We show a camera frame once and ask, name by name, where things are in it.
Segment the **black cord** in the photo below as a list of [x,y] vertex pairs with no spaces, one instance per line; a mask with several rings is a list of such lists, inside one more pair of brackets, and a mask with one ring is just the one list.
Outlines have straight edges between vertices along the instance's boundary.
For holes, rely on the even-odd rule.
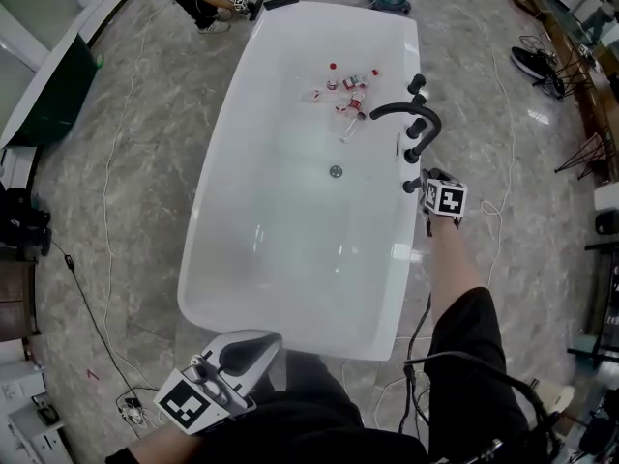
[[[424,314],[419,320],[419,323],[417,324],[417,328],[415,329],[413,336],[410,337],[410,341],[408,342],[408,353],[406,356],[407,361],[410,361],[413,356],[413,344],[415,343],[415,339],[417,338],[419,331],[422,329],[422,326],[424,325],[424,322],[426,321],[431,305],[432,305],[432,294],[430,292],[430,294],[427,296],[426,311],[424,311]],[[411,399],[413,400],[413,405],[415,406],[415,421],[417,421],[417,415],[421,413],[422,418],[424,419],[426,424],[429,425],[429,421],[427,420],[426,415],[423,413],[423,411],[420,412],[419,404],[417,403],[417,400],[415,399],[415,371],[412,369],[407,369],[405,366],[404,375],[406,376],[406,404],[404,406],[404,414],[402,416],[402,419],[399,421],[398,433],[400,434],[404,432],[404,425],[406,423],[406,420],[408,419],[408,415],[410,414]]]
[[118,401],[123,398],[125,395],[127,395],[128,393],[135,393],[134,391],[152,391],[152,392],[158,392],[157,389],[151,389],[150,387],[133,387],[130,390],[126,391],[125,393],[121,393],[120,395],[118,395],[118,397],[116,397],[116,407],[118,407]]
[[[125,375],[123,374],[123,372],[118,367],[118,364],[116,364],[116,361],[114,360],[114,357],[112,356],[112,353],[109,350],[109,347],[107,347],[107,344],[105,343],[105,340],[103,339],[103,335],[101,334],[101,331],[99,330],[99,327],[97,326],[97,322],[95,321],[95,316],[93,315],[93,312],[92,312],[92,310],[90,308],[90,305],[88,305],[88,301],[86,301],[86,296],[84,295],[84,291],[81,289],[81,285],[79,285],[79,281],[77,280],[77,276],[75,275],[75,263],[74,263],[73,259],[71,258],[71,255],[67,254],[64,251],[64,249],[62,249],[60,247],[60,245],[58,245],[58,243],[56,243],[56,241],[54,241],[53,239],[51,241],[52,241],[52,243],[56,247],[58,247],[58,250],[64,254],[65,263],[67,264],[67,268],[69,268],[69,271],[71,272],[71,275],[73,275],[73,277],[74,277],[75,285],[77,286],[77,290],[79,290],[79,294],[81,295],[81,299],[84,301],[84,305],[86,306],[86,310],[88,311],[88,314],[90,315],[90,319],[92,320],[93,325],[95,327],[95,330],[97,331],[97,334],[99,335],[99,338],[101,339],[103,347],[105,348],[105,351],[107,351],[107,354],[109,355],[109,359],[112,361],[112,364],[116,368],[116,371],[118,371],[118,374],[123,379],[123,382],[125,382],[125,385],[128,388],[128,390],[125,393],[123,393],[122,395],[120,395],[116,399],[116,407],[118,408],[118,399],[120,399],[123,395],[126,395],[128,393],[132,393],[133,397],[135,397],[137,399],[137,401],[139,402],[139,397],[137,396],[137,393],[135,393],[135,390],[137,390],[139,388],[134,389],[129,384],[129,382],[127,381],[127,378],[125,378]],[[125,422],[132,428],[133,433],[135,434],[135,436],[137,438],[140,438],[139,435],[137,434],[137,432],[135,431],[135,428],[133,428],[133,426],[125,418],[123,418],[123,420],[125,420]]]
[[[424,394],[426,394],[428,392],[429,392],[429,387],[419,394],[419,397],[417,397],[417,407],[419,407],[419,401],[422,399]],[[420,414],[424,413],[424,411],[422,411],[421,409],[418,409],[418,411],[419,411]],[[415,429],[417,430],[417,440],[421,441],[421,436],[419,434],[419,418],[417,418],[417,417],[415,417]]]
[[503,371],[496,369],[494,366],[485,362],[484,360],[477,358],[475,356],[472,356],[468,353],[461,352],[461,351],[444,351],[444,352],[432,354],[430,356],[426,356],[424,358],[418,358],[415,360],[407,360],[404,362],[404,365],[412,367],[414,364],[426,363],[428,361],[433,361],[438,358],[445,358],[445,357],[460,358],[462,360],[473,363],[481,371],[485,371],[487,374],[493,376],[497,380],[516,389],[518,392],[524,395],[524,398],[526,398],[531,403],[531,405],[533,406],[533,409],[535,409],[536,419],[538,420],[539,423],[546,422],[548,420],[548,414],[545,411],[543,402],[540,400],[540,398],[535,393],[535,391],[531,389],[531,387],[529,387],[526,383],[520,380],[517,380],[516,378],[511,377],[510,375],[504,373]]

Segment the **gray tile floor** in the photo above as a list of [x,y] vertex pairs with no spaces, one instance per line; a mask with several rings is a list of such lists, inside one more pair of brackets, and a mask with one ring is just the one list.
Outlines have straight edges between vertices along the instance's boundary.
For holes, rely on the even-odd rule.
[[[366,5],[366,0],[317,0]],[[578,330],[591,282],[593,184],[578,182],[576,169],[555,175],[584,134],[573,99],[556,101],[538,89],[509,59],[519,35],[542,29],[509,0],[410,0],[417,20],[428,99],[444,123],[425,156],[470,187],[461,233],[487,274],[497,251],[499,221],[480,211],[483,199],[500,205],[508,184],[510,115],[494,76],[497,68],[514,116],[516,153],[512,188],[503,212],[501,253],[490,289],[496,301],[508,368],[570,381],[574,365],[565,349]],[[153,12],[159,11],[147,26]],[[103,228],[105,163],[118,129],[143,33],[144,56],[110,165],[107,191],[112,293],[109,338],[119,354],[158,386],[170,369],[186,365],[212,336],[179,313],[176,285],[185,233],[204,155],[227,85],[252,25],[237,21],[221,36],[195,32],[170,0],[129,0],[95,43],[103,54],[98,72],[70,135],[44,153],[36,191],[53,213],[55,236],[71,253],[76,274],[103,325],[108,255]],[[411,335],[429,290],[429,241],[422,220],[398,334]],[[37,272],[37,307],[43,335],[35,340],[47,366],[45,379],[77,460],[102,461],[134,436],[114,399],[124,391],[76,293],[62,255],[52,251]],[[421,336],[431,334],[431,324]],[[416,352],[424,354],[427,339]],[[360,406],[368,426],[397,428],[404,385],[406,339],[398,339],[383,363],[328,359],[327,365]],[[120,367],[133,384],[146,382]],[[99,380],[89,379],[86,370]],[[283,368],[273,370],[281,386]],[[379,410],[375,413],[381,399]],[[407,427],[412,431],[412,421]]]

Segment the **metal stand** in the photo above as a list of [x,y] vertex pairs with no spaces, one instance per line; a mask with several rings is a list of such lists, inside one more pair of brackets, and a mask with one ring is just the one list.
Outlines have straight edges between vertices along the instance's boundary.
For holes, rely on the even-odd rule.
[[569,67],[579,64],[580,59],[576,57],[572,61],[574,56],[574,48],[570,52],[570,58],[568,59],[568,65],[563,69],[555,71],[553,75],[539,79],[533,83],[533,86],[547,86],[554,88],[557,100],[563,100],[565,97],[575,94],[576,91],[585,91],[593,87],[593,82],[587,77],[587,74],[583,72],[577,72],[573,74],[561,75]]
[[586,177],[593,171],[593,163],[596,161],[609,160],[615,155],[614,144],[610,137],[606,135],[606,140],[602,140],[597,134],[591,136],[580,149],[570,157],[560,167],[554,169],[554,173],[562,172],[573,166],[586,163],[584,170],[578,176],[578,180]]

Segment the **black faucet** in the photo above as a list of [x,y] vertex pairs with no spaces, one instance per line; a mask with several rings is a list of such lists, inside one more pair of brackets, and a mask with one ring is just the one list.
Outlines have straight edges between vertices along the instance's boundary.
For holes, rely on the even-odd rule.
[[[411,103],[388,103],[378,108],[375,108],[369,113],[369,117],[372,120],[379,119],[383,115],[388,115],[390,113],[410,113],[411,115],[419,115],[424,119],[431,122],[432,127],[429,132],[424,135],[424,138],[420,141],[420,143],[410,150],[406,150],[404,152],[404,159],[409,163],[417,163],[419,161],[420,154],[427,148],[427,145],[431,143],[436,136],[441,132],[441,120],[438,118],[432,110],[424,106],[426,99],[419,94],[419,90],[426,84],[426,79],[420,74],[416,74],[413,78],[412,82],[408,86],[408,91],[413,97],[413,101]],[[411,139],[417,139],[419,137],[420,131],[422,131],[427,123],[424,121],[420,122],[421,119],[417,119],[411,127],[406,130],[406,134]]]

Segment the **small bottle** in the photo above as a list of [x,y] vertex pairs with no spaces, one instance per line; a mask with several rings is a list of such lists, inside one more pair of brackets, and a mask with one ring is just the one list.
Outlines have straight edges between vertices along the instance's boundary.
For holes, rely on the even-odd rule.
[[361,106],[365,98],[366,93],[363,89],[358,89],[357,91],[355,91],[352,95],[352,98],[350,99],[350,103],[346,107],[346,111],[344,112],[346,117],[350,119],[356,118],[357,115],[361,113]]
[[338,77],[336,76],[336,73],[333,72],[338,66],[336,64],[331,64],[329,66],[329,69],[331,69],[331,72],[329,73],[329,76],[327,77],[327,89],[330,89],[332,91],[335,91],[338,89]]
[[351,75],[350,77],[347,77],[342,82],[342,84],[344,85],[344,88],[346,89],[353,89],[356,86],[360,86],[363,88],[368,85],[369,79],[373,75],[378,75],[378,71],[376,69],[372,69],[370,73]]

